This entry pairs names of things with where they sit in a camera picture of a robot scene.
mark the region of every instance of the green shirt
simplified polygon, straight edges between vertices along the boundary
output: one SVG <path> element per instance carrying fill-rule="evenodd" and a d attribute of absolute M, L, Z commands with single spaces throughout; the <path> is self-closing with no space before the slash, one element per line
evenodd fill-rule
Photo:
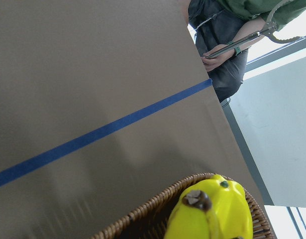
<path fill-rule="evenodd" d="M 252 20 L 257 16 L 267 20 L 269 12 L 281 0 L 217 0 L 225 9 L 243 20 Z M 272 21 L 278 25 L 278 30 L 298 17 L 306 10 L 306 0 L 294 0 L 280 7 L 273 15 Z"/>

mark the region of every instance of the blue tape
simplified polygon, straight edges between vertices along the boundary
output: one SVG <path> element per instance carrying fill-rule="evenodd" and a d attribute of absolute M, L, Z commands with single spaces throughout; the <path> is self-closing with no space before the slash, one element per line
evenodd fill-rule
<path fill-rule="evenodd" d="M 212 85 L 208 79 L 0 172 L 0 187 Z"/>

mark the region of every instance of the white wall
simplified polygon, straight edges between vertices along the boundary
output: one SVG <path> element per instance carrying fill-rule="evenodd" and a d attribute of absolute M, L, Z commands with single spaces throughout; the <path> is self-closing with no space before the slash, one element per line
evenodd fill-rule
<path fill-rule="evenodd" d="M 246 80 L 230 106 L 274 204 L 306 207 L 306 57 Z"/>

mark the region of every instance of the dark blue jeans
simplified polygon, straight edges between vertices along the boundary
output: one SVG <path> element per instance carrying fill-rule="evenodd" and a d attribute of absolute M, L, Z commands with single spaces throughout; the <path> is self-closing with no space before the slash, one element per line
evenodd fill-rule
<path fill-rule="evenodd" d="M 192 0 L 189 9 L 189 24 L 197 28 L 196 47 L 200 54 L 212 50 L 219 44 L 227 44 L 237 34 L 245 21 L 225 10 L 216 0 Z M 220 102 L 236 93 L 243 82 L 248 50 L 233 56 L 221 66 L 208 72 Z"/>

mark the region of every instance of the basket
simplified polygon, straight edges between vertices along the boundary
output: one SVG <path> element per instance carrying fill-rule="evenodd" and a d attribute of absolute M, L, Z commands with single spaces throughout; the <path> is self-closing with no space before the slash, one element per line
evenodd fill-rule
<path fill-rule="evenodd" d="M 92 239 L 162 239 L 168 217 L 181 193 L 199 181 L 209 179 L 212 175 L 212 173 L 194 174 L 174 183 L 127 216 L 95 234 Z M 253 238 L 274 239 L 269 222 L 258 203 L 246 190 L 245 193 L 252 215 Z"/>

